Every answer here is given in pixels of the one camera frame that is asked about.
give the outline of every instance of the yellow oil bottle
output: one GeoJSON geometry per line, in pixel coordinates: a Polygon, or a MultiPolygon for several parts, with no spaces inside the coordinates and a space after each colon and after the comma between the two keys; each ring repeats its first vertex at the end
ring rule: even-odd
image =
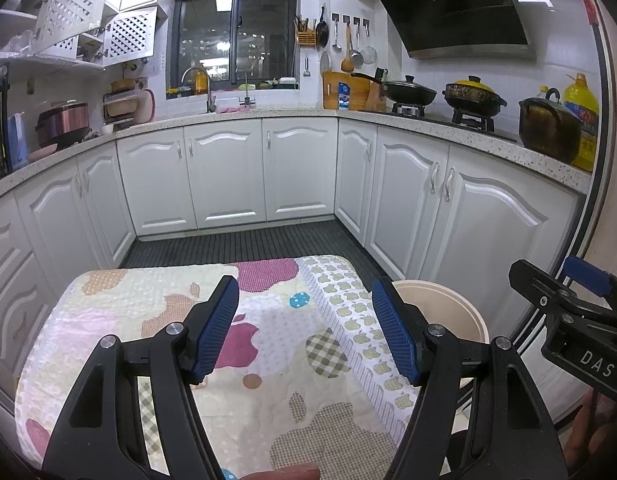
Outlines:
{"type": "Polygon", "coordinates": [[[586,76],[578,72],[573,84],[564,90],[564,106],[582,121],[580,151],[573,165],[585,171],[593,171],[597,136],[599,129],[600,106],[593,92],[586,85],[586,76]]]}

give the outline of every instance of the hand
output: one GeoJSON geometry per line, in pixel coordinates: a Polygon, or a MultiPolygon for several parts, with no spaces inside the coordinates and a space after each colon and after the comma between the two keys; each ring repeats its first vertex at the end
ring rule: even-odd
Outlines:
{"type": "Polygon", "coordinates": [[[589,390],[582,399],[582,408],[579,412],[577,412],[575,420],[573,420],[571,434],[569,435],[567,444],[564,446],[564,460],[566,461],[569,469],[580,464],[580,462],[585,458],[583,456],[585,450],[587,450],[589,454],[593,454],[602,441],[604,441],[604,438],[611,429],[611,425],[609,423],[602,424],[591,436],[589,441],[586,441],[589,437],[587,435],[589,431],[589,415],[591,410],[594,409],[593,390],[589,390]]]}
{"type": "Polygon", "coordinates": [[[319,466],[314,463],[289,465],[275,471],[261,471],[243,476],[241,480],[319,480],[319,466]]]}

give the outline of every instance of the range hood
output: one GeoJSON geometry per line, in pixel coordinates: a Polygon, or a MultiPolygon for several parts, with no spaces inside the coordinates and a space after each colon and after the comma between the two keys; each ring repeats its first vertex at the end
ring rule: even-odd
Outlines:
{"type": "Polygon", "coordinates": [[[533,58],[514,0],[380,0],[410,57],[533,58]]]}

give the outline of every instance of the window frame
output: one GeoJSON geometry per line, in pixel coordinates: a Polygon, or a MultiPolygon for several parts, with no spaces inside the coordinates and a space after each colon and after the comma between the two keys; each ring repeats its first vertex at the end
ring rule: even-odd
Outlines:
{"type": "MultiPolygon", "coordinates": [[[[171,73],[170,73],[170,87],[177,88],[181,85],[179,80],[179,62],[180,62],[180,24],[184,19],[184,6],[183,2],[189,2],[194,0],[175,0],[173,6],[173,25],[171,36],[169,38],[171,42],[170,54],[171,54],[171,73]]],[[[239,0],[233,0],[230,10],[230,44],[231,48],[228,51],[228,74],[229,79],[226,81],[213,81],[212,88],[214,90],[232,90],[237,89],[239,85],[245,82],[244,77],[239,78],[239,74],[236,74],[237,67],[237,30],[239,28],[239,16],[237,13],[239,9],[239,0]]],[[[298,9],[298,0],[288,0],[288,16],[287,16],[287,69],[288,74],[294,75],[295,70],[295,53],[296,53],[296,39],[295,39],[295,15],[298,9]]],[[[266,78],[253,78],[249,79],[249,84],[253,83],[258,85],[266,78]]]]}

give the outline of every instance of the countertop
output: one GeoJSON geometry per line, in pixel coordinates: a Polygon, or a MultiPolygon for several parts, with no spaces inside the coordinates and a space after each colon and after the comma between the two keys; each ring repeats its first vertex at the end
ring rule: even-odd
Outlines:
{"type": "Polygon", "coordinates": [[[12,173],[0,180],[0,197],[8,193],[16,186],[19,186],[34,177],[38,173],[48,170],[48,168],[51,168],[54,165],[67,160],[68,158],[79,155],[80,153],[84,153],[88,150],[92,150],[97,146],[101,146],[106,142],[145,134],[147,132],[154,132],[157,130],[189,126],[191,124],[273,117],[338,117],[341,119],[365,121],[368,123],[378,124],[380,126],[400,128],[402,130],[436,137],[438,139],[449,140],[450,142],[455,142],[457,144],[461,144],[462,146],[474,148],[480,152],[491,153],[492,155],[503,158],[504,160],[509,160],[519,166],[535,171],[536,173],[554,180],[563,186],[573,189],[578,193],[587,194],[589,184],[591,182],[591,174],[586,173],[586,171],[579,170],[578,168],[560,162],[555,158],[529,150],[521,144],[510,140],[482,134],[476,132],[475,130],[462,128],[461,126],[440,124],[434,121],[427,121],[426,119],[398,117],[368,112],[300,108],[281,110],[247,110],[244,112],[229,114],[189,115],[165,118],[147,124],[138,124],[138,126],[132,126],[120,132],[97,137],[96,139],[87,140],[80,144],[74,144],[61,152],[53,153],[48,157],[42,158],[42,160],[29,164],[21,170],[15,171],[15,173],[12,173]]]}

